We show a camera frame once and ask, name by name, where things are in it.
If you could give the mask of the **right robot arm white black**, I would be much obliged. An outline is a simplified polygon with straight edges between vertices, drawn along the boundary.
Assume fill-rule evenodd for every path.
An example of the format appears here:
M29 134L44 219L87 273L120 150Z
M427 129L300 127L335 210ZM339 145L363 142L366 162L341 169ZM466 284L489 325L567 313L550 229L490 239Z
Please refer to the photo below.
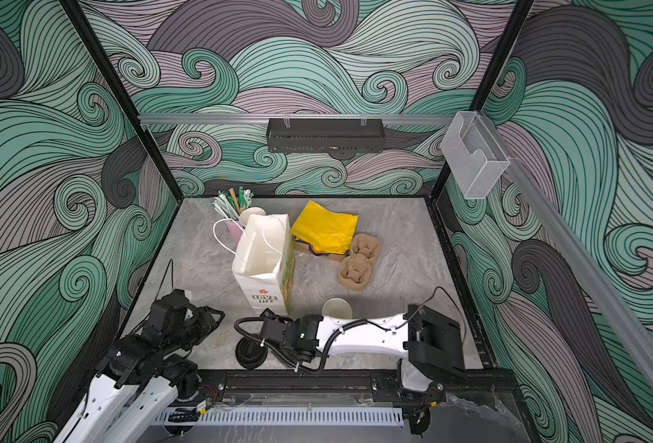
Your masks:
M424 392L433 383L464 380L466 365L457 321L410 305L405 313L379 319L307 315L292 320L265 313L257 343L299 372L316 373L326 358L383 354L398 358L400 386Z

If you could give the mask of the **green paper coffee cup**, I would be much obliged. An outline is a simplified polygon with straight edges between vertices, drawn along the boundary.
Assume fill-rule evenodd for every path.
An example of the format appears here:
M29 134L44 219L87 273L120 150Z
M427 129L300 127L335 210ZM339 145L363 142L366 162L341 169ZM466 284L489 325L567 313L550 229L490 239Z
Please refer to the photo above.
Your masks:
M342 298L331 298L327 300L321 311L324 317L335 319L352 319L353 310L349 302Z

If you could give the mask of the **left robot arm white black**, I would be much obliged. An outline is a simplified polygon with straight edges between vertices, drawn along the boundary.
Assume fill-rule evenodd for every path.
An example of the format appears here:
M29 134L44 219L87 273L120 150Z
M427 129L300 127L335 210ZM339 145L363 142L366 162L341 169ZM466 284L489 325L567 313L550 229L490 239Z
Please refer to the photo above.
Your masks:
M136 332L116 341L57 442L136 442L176 400L199 394L198 365L189 354L226 314L196 306L180 289L151 305Z

